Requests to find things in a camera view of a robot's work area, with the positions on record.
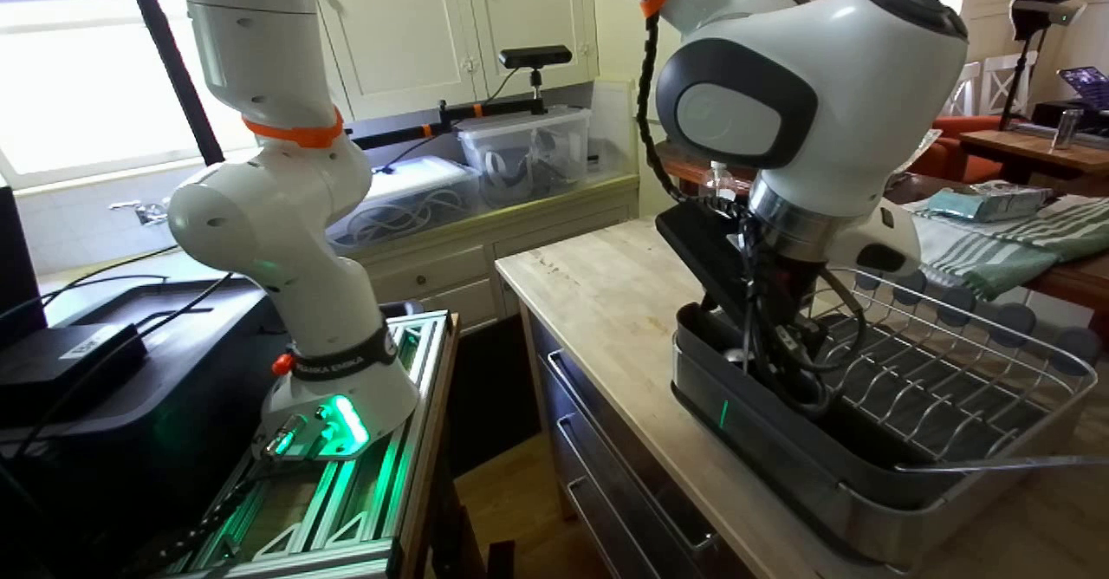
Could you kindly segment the large black case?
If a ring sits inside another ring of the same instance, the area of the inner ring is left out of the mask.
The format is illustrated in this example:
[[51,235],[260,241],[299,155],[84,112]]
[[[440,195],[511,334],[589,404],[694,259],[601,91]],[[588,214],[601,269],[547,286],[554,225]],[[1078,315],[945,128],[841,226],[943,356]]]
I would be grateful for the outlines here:
[[72,420],[0,429],[0,579],[111,576],[199,524],[241,460],[286,331],[246,280],[151,283],[72,314],[131,323],[142,369]]

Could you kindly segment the white wall cabinets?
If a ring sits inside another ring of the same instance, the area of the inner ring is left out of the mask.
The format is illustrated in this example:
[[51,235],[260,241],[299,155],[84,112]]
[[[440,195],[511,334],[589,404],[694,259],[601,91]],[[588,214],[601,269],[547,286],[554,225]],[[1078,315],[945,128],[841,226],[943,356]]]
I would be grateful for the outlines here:
[[496,89],[523,94],[505,49],[566,45],[570,62],[547,67],[545,87],[599,74],[594,0],[316,0],[332,95],[346,120],[377,120],[479,101]]

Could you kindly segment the silver can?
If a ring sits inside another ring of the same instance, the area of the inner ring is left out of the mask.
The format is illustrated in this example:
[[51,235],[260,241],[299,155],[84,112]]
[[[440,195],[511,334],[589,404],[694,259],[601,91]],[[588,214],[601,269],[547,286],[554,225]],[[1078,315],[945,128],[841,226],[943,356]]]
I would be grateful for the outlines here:
[[1080,108],[1066,108],[1059,114],[1056,133],[1051,140],[1051,149],[1067,150],[1074,144],[1074,135],[1081,123],[1083,110]]

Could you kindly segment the wooden table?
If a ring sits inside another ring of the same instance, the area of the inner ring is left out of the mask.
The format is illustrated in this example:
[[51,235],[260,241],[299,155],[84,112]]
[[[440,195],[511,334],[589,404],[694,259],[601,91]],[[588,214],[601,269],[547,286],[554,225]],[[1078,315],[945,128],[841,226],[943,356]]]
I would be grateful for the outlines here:
[[1035,175],[1070,181],[1109,179],[1109,150],[1074,145],[1056,149],[1051,140],[1015,130],[976,130],[959,136],[967,155],[1001,164],[999,179],[1029,184]]

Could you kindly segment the black monitor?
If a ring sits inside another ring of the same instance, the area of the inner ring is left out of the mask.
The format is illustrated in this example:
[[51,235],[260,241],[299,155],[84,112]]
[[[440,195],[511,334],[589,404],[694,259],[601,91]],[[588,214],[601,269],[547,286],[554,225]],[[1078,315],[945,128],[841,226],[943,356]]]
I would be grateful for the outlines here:
[[16,193],[0,185],[0,353],[47,326]]

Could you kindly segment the clear bottle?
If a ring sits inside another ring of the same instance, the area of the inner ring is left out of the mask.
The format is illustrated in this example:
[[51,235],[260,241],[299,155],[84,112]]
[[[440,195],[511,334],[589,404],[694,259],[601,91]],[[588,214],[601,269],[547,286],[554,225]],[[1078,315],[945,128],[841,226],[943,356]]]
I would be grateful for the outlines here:
[[724,163],[711,161],[704,179],[704,195],[728,201],[736,200],[742,189]]

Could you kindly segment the window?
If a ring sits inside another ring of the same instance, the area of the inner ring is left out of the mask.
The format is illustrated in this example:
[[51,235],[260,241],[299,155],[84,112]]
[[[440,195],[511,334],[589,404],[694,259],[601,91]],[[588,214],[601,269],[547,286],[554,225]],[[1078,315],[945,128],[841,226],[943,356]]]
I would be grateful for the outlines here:
[[0,181],[201,158],[135,0],[0,0]]

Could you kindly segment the row of white chairs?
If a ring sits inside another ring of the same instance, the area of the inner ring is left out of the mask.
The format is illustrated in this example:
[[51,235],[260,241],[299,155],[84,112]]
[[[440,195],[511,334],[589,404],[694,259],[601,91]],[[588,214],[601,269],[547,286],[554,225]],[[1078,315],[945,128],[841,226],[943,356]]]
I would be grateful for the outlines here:
[[968,62],[940,109],[939,116],[1003,114],[1003,105],[1015,82],[1015,65],[1021,54],[994,55]]

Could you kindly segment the teal packet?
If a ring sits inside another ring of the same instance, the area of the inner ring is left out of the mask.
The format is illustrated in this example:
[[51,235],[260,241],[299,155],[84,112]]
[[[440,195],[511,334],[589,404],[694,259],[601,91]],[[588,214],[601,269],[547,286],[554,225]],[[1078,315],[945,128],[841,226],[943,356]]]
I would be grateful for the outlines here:
[[975,223],[995,223],[1029,219],[1054,200],[1054,189],[994,180],[967,187],[943,189],[926,201],[924,211]]

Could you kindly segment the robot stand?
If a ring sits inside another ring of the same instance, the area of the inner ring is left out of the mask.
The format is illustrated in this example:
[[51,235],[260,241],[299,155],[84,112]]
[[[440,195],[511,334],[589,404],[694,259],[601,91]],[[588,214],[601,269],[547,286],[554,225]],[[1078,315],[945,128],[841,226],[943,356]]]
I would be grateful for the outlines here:
[[446,424],[460,331],[447,309],[395,317],[420,393],[413,416],[354,460],[260,465],[242,457],[218,491],[243,499],[153,579],[403,579],[419,572],[424,512]]

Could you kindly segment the cream counter cabinet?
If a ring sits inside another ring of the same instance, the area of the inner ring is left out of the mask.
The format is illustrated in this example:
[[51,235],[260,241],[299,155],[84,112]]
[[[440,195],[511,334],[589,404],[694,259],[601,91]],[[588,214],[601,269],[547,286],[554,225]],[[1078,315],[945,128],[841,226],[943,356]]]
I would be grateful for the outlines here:
[[456,221],[349,252],[381,303],[417,299],[460,317],[462,334],[518,313],[496,260],[606,228],[639,214],[640,179],[625,173],[577,191]]

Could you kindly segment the flat clear storage box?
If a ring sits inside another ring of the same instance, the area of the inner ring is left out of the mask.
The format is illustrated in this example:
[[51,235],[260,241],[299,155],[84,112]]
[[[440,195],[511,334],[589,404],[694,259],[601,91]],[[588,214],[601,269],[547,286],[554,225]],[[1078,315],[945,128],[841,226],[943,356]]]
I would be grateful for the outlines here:
[[372,191],[326,228],[340,254],[411,236],[470,219],[484,210],[478,197],[482,174],[444,158],[403,160],[389,173],[374,173]]

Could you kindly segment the tall clear storage box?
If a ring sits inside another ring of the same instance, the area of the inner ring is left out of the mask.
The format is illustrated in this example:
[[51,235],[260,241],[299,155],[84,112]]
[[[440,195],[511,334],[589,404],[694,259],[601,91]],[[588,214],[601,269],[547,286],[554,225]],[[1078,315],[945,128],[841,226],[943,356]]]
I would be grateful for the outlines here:
[[592,119],[584,106],[552,106],[546,114],[460,130],[467,164],[480,173],[484,203],[508,209],[582,185]]

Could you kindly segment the steel drip tray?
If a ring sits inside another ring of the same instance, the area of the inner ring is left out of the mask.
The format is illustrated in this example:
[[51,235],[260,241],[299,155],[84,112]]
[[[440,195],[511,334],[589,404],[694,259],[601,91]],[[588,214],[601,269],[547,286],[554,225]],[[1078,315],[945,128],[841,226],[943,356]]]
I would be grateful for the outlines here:
[[1061,453],[1097,384],[1088,363],[1041,343],[877,331],[812,421],[737,369],[735,345],[676,331],[678,402],[833,549],[891,569],[917,567],[1028,476],[1003,461]]

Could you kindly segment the tap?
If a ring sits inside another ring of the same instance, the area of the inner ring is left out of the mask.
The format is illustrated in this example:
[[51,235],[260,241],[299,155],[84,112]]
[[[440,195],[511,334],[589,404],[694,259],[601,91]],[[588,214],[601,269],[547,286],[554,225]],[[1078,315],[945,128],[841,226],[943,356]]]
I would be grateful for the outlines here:
[[131,201],[118,201],[108,205],[111,211],[130,211],[139,220],[141,226],[156,226],[156,224],[165,224],[169,219],[167,203],[163,201],[142,201],[142,200],[131,200]]

